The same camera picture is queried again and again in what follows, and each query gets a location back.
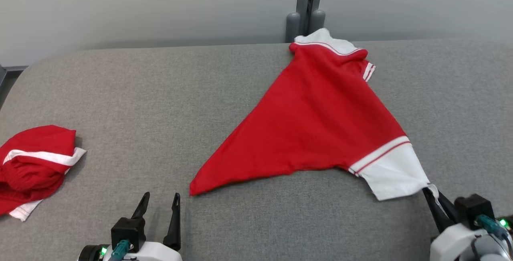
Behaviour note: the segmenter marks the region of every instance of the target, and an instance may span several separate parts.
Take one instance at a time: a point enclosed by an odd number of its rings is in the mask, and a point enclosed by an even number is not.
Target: gray fabric surface
[[[511,50],[472,40],[362,42],[370,85],[451,200],[511,200]],[[108,243],[143,193],[149,241],[182,195],[185,261],[428,260],[422,194],[378,202],[340,170],[298,172],[188,196],[198,169],[291,60],[286,44],[81,51],[29,67],[0,109],[0,144],[21,130],[77,130],[87,154],[22,223],[0,217],[3,261],[74,260]]]

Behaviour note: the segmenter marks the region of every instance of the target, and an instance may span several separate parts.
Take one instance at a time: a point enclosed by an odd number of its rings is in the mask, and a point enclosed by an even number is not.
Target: gray wall
[[[321,0],[325,26],[349,40],[476,36],[513,42],[513,0]]]
[[[0,0],[0,64],[79,49],[285,39],[296,0]]]

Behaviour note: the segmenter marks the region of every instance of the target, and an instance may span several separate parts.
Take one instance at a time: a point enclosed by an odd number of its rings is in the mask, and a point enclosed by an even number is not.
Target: cable connector
[[[110,255],[109,261],[121,261],[130,250],[130,242],[128,240],[121,240],[114,248]]]
[[[486,215],[479,215],[476,219],[478,226],[486,230],[489,234],[494,235],[499,240],[504,240],[504,235],[508,235],[508,231],[497,220]]]

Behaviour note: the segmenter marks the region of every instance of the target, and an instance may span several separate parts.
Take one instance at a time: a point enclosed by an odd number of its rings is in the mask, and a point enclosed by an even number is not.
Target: red stripe
[[[365,78],[365,81],[367,81],[368,79],[370,79],[370,75],[372,74],[372,68],[374,67],[374,65],[370,66],[369,68],[369,74],[367,75],[367,77]]]
[[[395,146],[393,146],[392,148],[388,149],[385,153],[382,153],[381,155],[379,155],[378,157],[376,157],[376,159],[368,162],[367,164],[365,164],[363,167],[361,167],[358,171],[356,171],[354,173],[354,175],[358,174],[359,172],[361,172],[363,169],[365,169],[367,166],[369,166],[370,164],[376,162],[376,160],[378,160],[379,158],[383,157],[384,155],[386,155],[388,152],[392,151],[393,149],[397,148],[398,146],[401,146],[401,145],[404,145],[404,144],[410,144],[410,141],[404,141],[400,144],[396,144]]]

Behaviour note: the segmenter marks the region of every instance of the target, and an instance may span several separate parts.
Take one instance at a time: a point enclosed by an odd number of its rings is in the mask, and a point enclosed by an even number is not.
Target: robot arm
[[[511,217],[495,219],[490,201],[473,194],[452,204],[442,193],[423,189],[440,235],[431,243],[431,261],[511,260]]]
[[[112,227],[112,245],[88,245],[82,249],[78,261],[182,261],[178,250],[180,237],[180,194],[174,195],[173,214],[167,236],[162,243],[147,242],[143,215],[148,208],[150,193],[146,192],[131,218],[121,218]]]

